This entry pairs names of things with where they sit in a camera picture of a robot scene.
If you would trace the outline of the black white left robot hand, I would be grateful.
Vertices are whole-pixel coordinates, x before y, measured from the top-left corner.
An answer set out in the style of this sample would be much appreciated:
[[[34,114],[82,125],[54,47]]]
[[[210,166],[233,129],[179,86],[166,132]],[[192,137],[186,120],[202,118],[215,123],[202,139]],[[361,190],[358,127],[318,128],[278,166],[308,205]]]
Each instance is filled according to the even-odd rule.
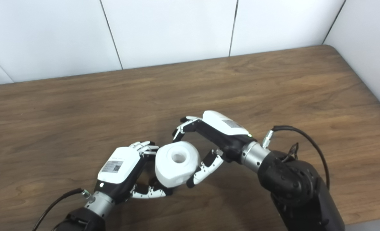
[[[97,176],[95,192],[104,193],[118,205],[130,198],[151,199],[173,194],[154,177],[149,185],[137,183],[149,161],[154,161],[159,146],[152,141],[135,142],[118,147],[103,165]]]

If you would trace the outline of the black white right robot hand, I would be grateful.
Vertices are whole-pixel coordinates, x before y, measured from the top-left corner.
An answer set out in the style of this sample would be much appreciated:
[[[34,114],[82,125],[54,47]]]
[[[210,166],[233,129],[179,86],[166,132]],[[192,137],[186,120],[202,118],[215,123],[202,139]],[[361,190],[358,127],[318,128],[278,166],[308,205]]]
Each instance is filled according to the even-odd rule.
[[[172,133],[173,142],[181,141],[186,133],[198,133],[217,146],[209,151],[187,180],[188,188],[193,188],[201,183],[224,161],[241,163],[241,156],[247,145],[257,142],[251,137],[248,130],[216,111],[204,111],[202,117],[181,118],[181,124]]]

